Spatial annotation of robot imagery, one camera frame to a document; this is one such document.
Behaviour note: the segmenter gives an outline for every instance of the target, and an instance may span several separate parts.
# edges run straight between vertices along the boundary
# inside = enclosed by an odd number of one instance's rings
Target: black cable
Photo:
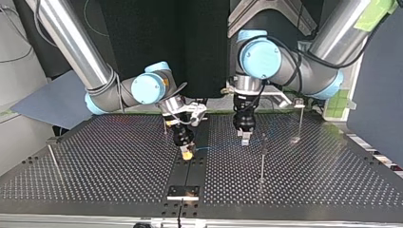
[[[246,106],[245,108],[241,109],[241,110],[237,110],[236,107],[234,106],[234,111],[236,112],[244,112],[247,111],[249,108],[253,107],[253,105],[255,105],[255,102],[258,100],[258,98],[260,97],[261,93],[263,92],[263,90],[266,88],[266,81],[262,81],[263,86],[261,87],[261,90],[259,92],[259,94],[256,96],[256,98],[252,101],[252,103],[250,103],[248,106]]]
[[[307,58],[322,64],[326,67],[330,67],[330,68],[335,68],[335,69],[340,69],[340,68],[345,68],[345,67],[349,67],[351,65],[353,65],[356,61],[359,60],[359,58],[361,58],[361,56],[364,54],[365,50],[367,49],[367,47],[369,46],[369,44],[371,43],[371,40],[374,38],[376,32],[379,30],[380,26],[383,24],[383,22],[388,18],[389,14],[386,14],[382,20],[376,25],[376,27],[374,28],[373,32],[371,32],[371,34],[368,36],[367,42],[365,43],[364,47],[362,47],[362,49],[359,51],[359,53],[356,55],[356,57],[348,64],[342,64],[342,65],[334,65],[331,64],[325,60],[319,59],[318,57],[316,57],[313,53],[311,53],[309,50],[306,52],[302,52],[300,51],[300,53],[302,53],[304,56],[306,56]]]
[[[10,7],[7,7],[7,6],[2,6],[2,5],[0,5],[0,10],[1,10],[1,12],[4,13],[4,16],[5,16],[6,19],[8,20],[9,24],[14,27],[14,29],[15,29],[16,32],[17,32],[17,35],[19,35],[19,36],[21,37],[21,39],[23,39],[28,45],[30,45],[30,43],[29,43],[29,41],[27,40],[27,38],[23,35],[23,33],[18,29],[18,27],[14,24],[14,22],[12,22],[12,20],[10,19],[10,17],[7,15],[6,10],[10,10],[10,11],[11,11],[12,13],[14,13],[16,16],[19,16],[19,15],[18,15],[18,12],[17,12],[15,9],[13,9],[13,8],[10,8]],[[23,56],[20,56],[20,57],[14,58],[14,59],[10,59],[10,60],[0,61],[0,64],[11,63],[11,62],[15,62],[15,61],[22,60],[22,59],[26,58],[27,56],[29,56],[30,53],[32,52],[32,50],[33,50],[33,48],[32,48],[32,46],[30,46],[30,47],[29,47],[29,50],[27,51],[27,53],[24,54]]]
[[[298,89],[298,93],[300,93],[302,91],[302,74],[301,74],[301,70],[299,68],[300,63],[297,61],[296,57],[293,54],[293,51],[291,51],[291,49],[289,49],[284,43],[282,43],[279,39],[277,39],[276,37],[273,36],[266,36],[268,40],[272,41],[273,43],[275,43],[277,46],[280,46],[282,48],[285,49],[285,51],[287,51],[287,53],[290,55],[291,59],[294,62],[294,65],[296,66],[296,68],[294,69],[294,73],[291,76],[289,82],[294,81],[294,79],[298,76],[299,78],[299,89]]]
[[[38,33],[42,37],[42,39],[44,39],[46,42],[48,42],[48,44],[57,48],[57,46],[45,36],[45,34],[41,30],[41,27],[39,26],[39,22],[42,23],[42,21],[40,21],[40,18],[39,18],[39,7],[40,6],[41,6],[41,0],[36,0],[36,7],[35,7],[35,11],[33,12],[33,21],[35,22],[36,30],[38,31]]]
[[[0,61],[0,64],[10,63],[10,62],[15,62],[15,61],[18,61],[18,60],[22,60],[22,59],[24,59],[25,57],[29,56],[31,52],[32,52],[32,47],[29,48],[29,51],[28,51],[25,55],[20,56],[20,57],[15,58],[15,59]]]

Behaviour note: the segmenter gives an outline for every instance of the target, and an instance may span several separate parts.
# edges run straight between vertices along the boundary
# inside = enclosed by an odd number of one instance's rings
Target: cable
[[[100,31],[98,31],[97,29],[95,29],[89,22],[88,22],[88,18],[86,17],[86,7],[88,6],[89,0],[86,0],[86,3],[84,4],[84,9],[83,9],[83,14],[84,14],[84,19],[86,19],[86,24],[89,26],[89,28],[94,31],[95,33],[102,35],[102,36],[106,36],[108,37],[109,35],[101,33]]]
[[[299,59],[300,61],[297,61],[296,57],[293,54],[293,51],[291,51],[291,49],[289,49],[284,43],[282,43],[279,39],[277,39],[276,37],[273,36],[266,36],[268,40],[272,41],[273,43],[275,43],[277,46],[280,46],[282,48],[285,49],[285,51],[287,51],[287,53],[290,55],[291,59],[294,62],[294,65],[296,66],[296,68],[294,69],[294,73],[291,76],[291,78],[289,79],[288,82],[292,82],[294,81],[294,79],[297,77],[299,78],[299,89],[298,89],[298,93],[300,93],[302,91],[302,73],[300,70],[300,63],[302,62],[301,59]]]
[[[22,60],[22,59],[26,58],[27,56],[29,56],[31,52],[32,52],[32,47],[29,48],[29,51],[25,55],[20,56],[20,57],[15,58],[15,59],[0,61],[0,64],[5,64],[5,63],[16,62],[18,60]]]
[[[41,6],[41,0],[36,0],[36,8],[35,11],[33,12],[33,21],[35,22],[35,27],[36,30],[38,31],[39,35],[50,45],[54,46],[57,48],[57,46],[51,42],[42,32],[41,27],[39,26],[39,22],[42,23],[41,19],[39,18],[39,7]]]
[[[191,125],[193,122],[192,120],[190,120],[189,122],[183,122],[179,117],[175,116],[175,114],[173,112],[171,112],[171,110],[167,110],[169,112],[169,114],[171,114],[171,116],[177,120],[180,124],[184,124],[184,125]]]
[[[27,40],[27,38],[24,36],[24,34],[20,31],[20,29],[18,29],[18,27],[15,25],[15,23],[11,20],[11,18],[10,18],[9,15],[7,14],[7,10],[13,12],[16,16],[19,16],[19,14],[18,14],[18,12],[17,12],[15,9],[13,9],[13,8],[11,8],[11,7],[8,7],[8,6],[4,6],[4,5],[0,5],[0,10],[2,10],[3,15],[4,15],[4,16],[6,17],[6,19],[7,19],[8,24],[9,24],[10,26],[12,26],[12,28],[15,29],[15,32],[21,37],[21,39],[23,39],[23,40],[29,45],[29,50],[27,51],[26,54],[24,54],[24,55],[22,55],[22,56],[20,56],[20,57],[14,58],[14,59],[5,60],[5,61],[0,61],[0,64],[11,63],[11,62],[15,62],[15,61],[22,60],[22,59],[24,59],[24,58],[26,58],[27,56],[30,55],[30,53],[32,52],[33,48],[32,48],[32,46],[30,45],[30,43],[29,43],[29,41]]]
[[[261,87],[261,90],[259,92],[259,94],[255,97],[255,99],[252,101],[252,103],[250,103],[248,106],[246,106],[245,108],[241,109],[241,110],[237,110],[237,108],[234,106],[234,111],[236,112],[244,112],[247,111],[249,108],[253,107],[253,105],[255,105],[255,102],[258,100],[258,98],[260,97],[261,93],[263,92],[264,88],[266,87],[266,83],[265,81],[262,81],[263,86]]]
[[[115,72],[115,70],[113,70],[112,66],[108,65],[110,68],[110,79],[109,81],[103,85],[101,88],[96,89],[96,90],[89,90],[86,89],[86,92],[90,95],[90,96],[99,96],[101,94],[103,94],[105,91],[107,91],[111,85],[113,84],[113,82],[116,82],[117,84],[117,93],[119,96],[119,106],[122,110],[122,113],[125,113],[125,106],[123,104],[123,96],[122,96],[122,84],[121,84],[121,80],[118,76],[118,74]]]

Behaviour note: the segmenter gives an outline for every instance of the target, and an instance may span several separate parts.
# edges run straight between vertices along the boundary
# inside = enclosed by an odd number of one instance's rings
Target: metal base
[[[94,118],[51,145],[57,163],[45,149],[0,177],[0,223],[16,215],[403,223],[403,180],[336,127],[306,113],[292,142],[298,114],[257,120],[245,147],[231,115],[210,115],[196,157],[183,161],[160,116]],[[199,186],[199,201],[167,200],[174,185]]]

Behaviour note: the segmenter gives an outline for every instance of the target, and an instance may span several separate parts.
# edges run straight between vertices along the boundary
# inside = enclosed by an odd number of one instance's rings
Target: metal rod
[[[35,12],[38,0],[26,0]],[[111,78],[110,68],[89,39],[67,0],[40,0],[38,16],[57,47],[87,89],[105,85]]]
[[[48,144],[48,149],[50,151],[50,156],[53,159],[54,166],[56,167],[57,172],[59,174],[60,181],[63,181],[62,172],[60,171],[59,164],[58,164],[58,162],[56,160],[56,156],[54,155],[54,152],[53,152],[53,149],[51,148],[51,145],[49,145],[49,144]]]
[[[264,154],[262,154],[261,155],[261,167],[260,167],[260,182],[264,182],[265,181],[265,179],[264,179],[264,157],[265,157],[265,155]]]
[[[302,128],[303,109],[304,108],[301,109],[301,114],[299,117],[299,128],[298,128],[298,137],[299,138],[301,138],[300,136],[301,136],[301,128]]]
[[[260,183],[264,183],[266,181],[266,179],[264,178],[264,159],[266,157],[267,154],[267,138],[266,138],[266,134],[261,134],[261,139],[262,139],[262,143],[261,143],[261,166],[260,166]]]

